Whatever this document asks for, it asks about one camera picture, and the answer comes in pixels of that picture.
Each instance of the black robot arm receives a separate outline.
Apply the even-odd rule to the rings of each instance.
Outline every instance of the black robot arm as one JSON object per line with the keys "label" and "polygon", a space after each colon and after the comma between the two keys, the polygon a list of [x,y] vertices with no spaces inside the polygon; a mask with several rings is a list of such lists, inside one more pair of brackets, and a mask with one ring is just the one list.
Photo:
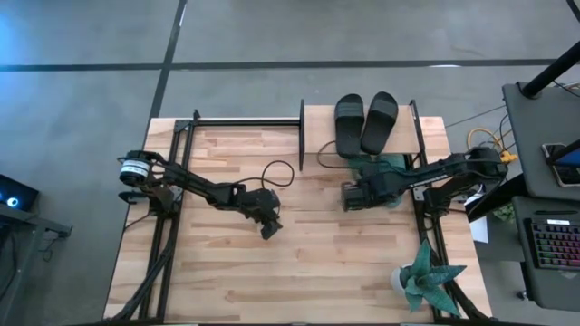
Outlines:
{"label": "black robot arm", "polygon": [[[165,168],[153,172],[153,167]],[[275,209],[280,200],[274,190],[259,188],[247,191],[240,183],[213,183],[191,173],[177,163],[169,163],[159,153],[132,150],[123,160],[120,180],[127,186],[137,187],[150,200],[150,210],[157,214],[170,212],[176,195],[171,186],[180,187],[200,197],[218,210],[237,211],[263,225],[265,240],[282,228]]]}
{"label": "black robot arm", "polygon": [[425,213],[441,216],[449,209],[451,199],[463,194],[482,181],[501,181],[508,168],[494,149],[474,148],[465,154],[451,154],[411,171],[394,168],[380,172],[377,164],[361,169],[361,178],[355,183],[342,184],[344,211],[371,208],[395,200],[406,190],[450,178],[442,187],[427,188]]}

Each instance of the phone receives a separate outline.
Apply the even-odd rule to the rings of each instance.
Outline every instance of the phone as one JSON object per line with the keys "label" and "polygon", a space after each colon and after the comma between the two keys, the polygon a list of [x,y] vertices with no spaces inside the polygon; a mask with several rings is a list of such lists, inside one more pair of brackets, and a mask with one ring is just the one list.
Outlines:
{"label": "phone", "polygon": [[[552,157],[559,150],[564,149],[564,144],[544,144],[542,150],[546,158]],[[551,164],[552,172],[560,187],[580,187],[580,149],[558,158],[555,164]]]}

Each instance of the gray floor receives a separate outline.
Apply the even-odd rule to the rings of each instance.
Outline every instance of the gray floor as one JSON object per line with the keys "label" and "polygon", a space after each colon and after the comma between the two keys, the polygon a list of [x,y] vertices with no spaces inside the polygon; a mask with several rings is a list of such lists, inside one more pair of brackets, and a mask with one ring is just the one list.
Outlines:
{"label": "gray floor", "polygon": [[[162,62],[178,0],[4,0],[1,64]],[[189,0],[174,62],[555,58],[580,32],[565,0]],[[172,72],[161,117],[295,116],[300,99],[390,91],[446,123],[501,104],[501,85],[543,67]],[[561,78],[580,78],[574,68]],[[23,325],[97,321],[127,207],[115,158],[142,145],[159,72],[0,72],[0,173],[42,192],[43,216],[74,225],[34,268]],[[496,129],[497,110],[448,129]],[[485,140],[478,137],[474,142]],[[511,173],[517,173],[517,163]],[[513,263],[481,261],[494,315],[575,324],[514,296]]]}

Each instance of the wooden table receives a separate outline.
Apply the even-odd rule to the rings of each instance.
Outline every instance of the wooden table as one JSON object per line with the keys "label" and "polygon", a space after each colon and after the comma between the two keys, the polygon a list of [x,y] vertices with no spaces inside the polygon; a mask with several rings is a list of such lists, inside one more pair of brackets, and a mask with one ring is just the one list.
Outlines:
{"label": "wooden table", "polygon": [[[145,149],[167,156],[174,121],[152,120]],[[443,119],[420,122],[429,161],[447,157]],[[320,167],[309,150],[299,172],[297,135],[297,128],[287,127],[196,128],[189,169],[203,177],[214,182],[259,177],[275,159],[292,164],[296,177],[290,187],[274,187],[284,228],[268,241],[242,215],[217,211],[204,199],[185,195],[166,322],[432,321],[426,303],[409,313],[405,298],[389,282],[392,270],[412,262],[419,248],[410,193],[396,208],[344,213],[340,184],[352,178],[350,172]],[[334,155],[324,160],[344,164]],[[289,176],[283,165],[273,165],[266,175],[280,183]],[[256,187],[258,182],[248,183],[249,189]],[[127,223],[146,210],[145,204],[133,206]],[[451,213],[441,224],[449,262],[468,266],[458,284],[490,315],[467,217]],[[116,313],[142,281],[154,225],[155,217],[147,218],[122,238],[105,317]],[[154,287],[152,307],[158,292],[159,286]]]}

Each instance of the keyboard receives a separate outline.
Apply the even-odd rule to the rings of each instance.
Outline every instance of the keyboard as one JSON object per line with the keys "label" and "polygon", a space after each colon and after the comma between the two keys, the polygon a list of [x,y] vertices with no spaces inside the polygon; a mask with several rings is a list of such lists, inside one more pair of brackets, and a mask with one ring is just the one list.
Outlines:
{"label": "keyboard", "polygon": [[538,268],[580,270],[580,225],[532,222],[530,227]]}

